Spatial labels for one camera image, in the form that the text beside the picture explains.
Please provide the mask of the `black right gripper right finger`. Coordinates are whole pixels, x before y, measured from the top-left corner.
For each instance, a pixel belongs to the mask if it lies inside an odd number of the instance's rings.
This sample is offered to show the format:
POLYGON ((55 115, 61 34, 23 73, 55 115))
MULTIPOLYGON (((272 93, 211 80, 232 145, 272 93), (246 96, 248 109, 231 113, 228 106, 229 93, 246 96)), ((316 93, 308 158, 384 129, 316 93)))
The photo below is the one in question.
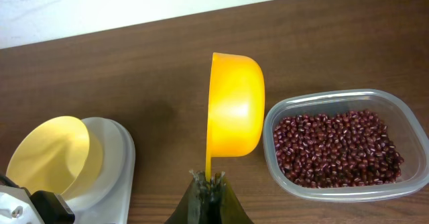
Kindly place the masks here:
POLYGON ((253 224, 236 197, 224 172, 215 174, 211 191, 211 223, 253 224))

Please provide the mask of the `white digital kitchen scale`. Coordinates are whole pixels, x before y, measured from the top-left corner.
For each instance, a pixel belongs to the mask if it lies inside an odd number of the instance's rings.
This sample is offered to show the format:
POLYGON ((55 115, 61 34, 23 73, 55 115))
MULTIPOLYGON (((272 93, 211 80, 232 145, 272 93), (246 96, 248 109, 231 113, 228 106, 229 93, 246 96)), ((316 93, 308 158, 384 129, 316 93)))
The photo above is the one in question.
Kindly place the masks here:
POLYGON ((126 224, 129 214, 135 145, 120 123, 102 117, 82 120, 99 140, 103 165, 99 177, 83 195, 67 201, 76 224, 126 224))

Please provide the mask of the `yellow plastic measuring scoop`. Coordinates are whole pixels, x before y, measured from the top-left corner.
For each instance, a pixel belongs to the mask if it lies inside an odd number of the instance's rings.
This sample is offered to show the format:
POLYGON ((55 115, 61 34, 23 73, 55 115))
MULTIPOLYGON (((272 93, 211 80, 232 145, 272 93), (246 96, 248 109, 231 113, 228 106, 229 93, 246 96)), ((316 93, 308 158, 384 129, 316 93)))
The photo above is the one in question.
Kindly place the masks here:
POLYGON ((265 82, 252 58, 213 53, 208 94, 205 178, 213 158, 241 157, 258 145, 263 129, 265 82))

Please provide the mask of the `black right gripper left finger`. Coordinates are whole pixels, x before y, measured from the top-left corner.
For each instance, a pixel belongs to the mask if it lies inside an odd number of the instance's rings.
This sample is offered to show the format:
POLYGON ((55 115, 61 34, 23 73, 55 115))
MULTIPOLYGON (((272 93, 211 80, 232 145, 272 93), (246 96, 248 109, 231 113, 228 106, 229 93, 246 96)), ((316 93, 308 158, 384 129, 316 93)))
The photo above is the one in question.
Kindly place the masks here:
POLYGON ((172 215, 167 219, 169 224, 206 223, 206 177, 201 171, 190 171, 192 181, 172 215))

